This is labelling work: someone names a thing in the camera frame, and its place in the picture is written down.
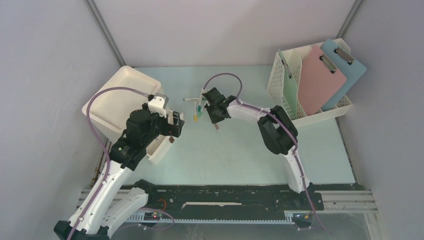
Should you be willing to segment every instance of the white wall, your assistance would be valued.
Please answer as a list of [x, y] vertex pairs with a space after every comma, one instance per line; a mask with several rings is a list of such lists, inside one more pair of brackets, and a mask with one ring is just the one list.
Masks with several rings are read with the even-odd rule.
[[84, 103], [119, 69], [84, 1], [0, 2], [0, 239], [56, 240], [100, 147]]
[[424, 1], [368, 0], [345, 40], [368, 70], [342, 119], [388, 237], [424, 239]]
[[272, 64], [334, 38], [355, 0], [97, 0], [127, 65]]

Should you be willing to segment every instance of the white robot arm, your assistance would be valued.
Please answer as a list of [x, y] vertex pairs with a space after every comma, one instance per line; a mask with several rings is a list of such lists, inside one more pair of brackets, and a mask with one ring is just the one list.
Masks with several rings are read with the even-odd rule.
[[215, 87], [205, 91], [203, 96], [207, 100], [205, 108], [213, 124], [226, 118], [241, 119], [248, 123], [258, 124], [266, 147], [272, 153], [283, 157], [288, 186], [291, 190], [298, 194], [305, 190], [302, 178], [304, 178], [306, 186], [310, 185], [311, 181], [301, 172], [298, 166], [297, 160], [299, 161], [300, 167], [303, 169], [295, 143], [281, 126], [275, 128], [274, 124], [277, 122], [265, 113], [271, 113], [279, 119], [279, 121], [281, 121], [291, 132], [292, 136], [296, 138], [298, 131], [286, 112], [280, 106], [275, 106], [272, 109], [253, 105], [247, 105], [250, 107], [246, 107], [242, 105], [241, 102], [238, 102], [235, 96], [225, 98]]
[[149, 184], [140, 186], [139, 181], [124, 199], [108, 210], [122, 184], [146, 156], [146, 147], [159, 135], [178, 138], [181, 134], [184, 121], [178, 112], [167, 114], [167, 96], [150, 95], [148, 100], [142, 109], [130, 114], [126, 129], [110, 149], [109, 164], [105, 164], [80, 208], [68, 221], [57, 222], [54, 232], [61, 240], [109, 240], [132, 213], [148, 202], [149, 195], [145, 191]]

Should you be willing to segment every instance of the pink clipboard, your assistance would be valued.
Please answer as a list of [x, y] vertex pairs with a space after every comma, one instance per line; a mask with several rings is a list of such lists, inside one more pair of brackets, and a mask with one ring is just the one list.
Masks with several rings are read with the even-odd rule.
[[302, 62], [297, 94], [306, 115], [318, 112], [345, 82], [345, 75], [317, 45], [314, 45]]

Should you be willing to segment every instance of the light blue table surface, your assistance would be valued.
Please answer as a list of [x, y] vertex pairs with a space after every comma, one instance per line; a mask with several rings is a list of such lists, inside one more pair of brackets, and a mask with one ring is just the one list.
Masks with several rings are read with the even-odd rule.
[[[194, 122], [194, 103], [200, 89], [213, 75], [228, 72], [243, 81], [240, 98], [262, 107], [273, 107], [267, 94], [272, 66], [198, 66], [136, 68], [161, 82], [173, 111], [183, 112], [181, 136], [157, 165], [143, 160], [126, 181], [143, 178], [162, 185], [269, 185], [286, 184], [283, 158], [264, 145], [259, 128], [238, 119], [211, 124], [207, 112]], [[239, 82], [231, 76], [218, 77], [208, 85], [226, 97], [236, 95]], [[354, 183], [342, 138], [334, 119], [298, 128], [300, 159], [315, 184]]]

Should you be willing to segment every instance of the metal clip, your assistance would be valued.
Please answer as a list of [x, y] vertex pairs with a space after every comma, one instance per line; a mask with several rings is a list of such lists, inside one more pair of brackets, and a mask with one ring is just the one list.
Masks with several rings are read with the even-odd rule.
[[334, 63], [330, 60], [330, 58], [327, 55], [322, 54], [321, 56], [319, 56], [319, 60], [321, 60], [324, 63], [324, 65], [330, 70], [332, 74], [334, 74], [337, 71], [336, 65], [334, 65]]
[[278, 55], [281, 58], [282, 65], [284, 66], [284, 70], [287, 72], [288, 78], [291, 79], [293, 76], [292, 71], [290, 70], [289, 65], [287, 64], [287, 61], [284, 58], [283, 53], [281, 52], [280, 49], [278, 49]]
[[347, 53], [343, 48], [336, 47], [334, 49], [334, 52], [338, 54], [343, 60], [347, 62], [347, 64], [352, 65], [355, 61], [355, 58], [351, 56], [349, 53]]

